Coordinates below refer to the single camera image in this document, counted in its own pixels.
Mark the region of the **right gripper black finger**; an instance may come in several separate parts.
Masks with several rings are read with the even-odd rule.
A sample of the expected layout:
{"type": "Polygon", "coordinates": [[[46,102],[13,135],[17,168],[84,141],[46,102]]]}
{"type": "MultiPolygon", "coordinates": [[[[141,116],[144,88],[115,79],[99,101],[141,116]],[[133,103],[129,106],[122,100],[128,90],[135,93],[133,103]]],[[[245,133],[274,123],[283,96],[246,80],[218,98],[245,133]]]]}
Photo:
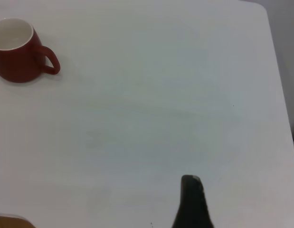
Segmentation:
{"type": "Polygon", "coordinates": [[[214,228],[204,188],[198,176],[182,176],[180,205],[172,226],[174,228],[214,228]]]}

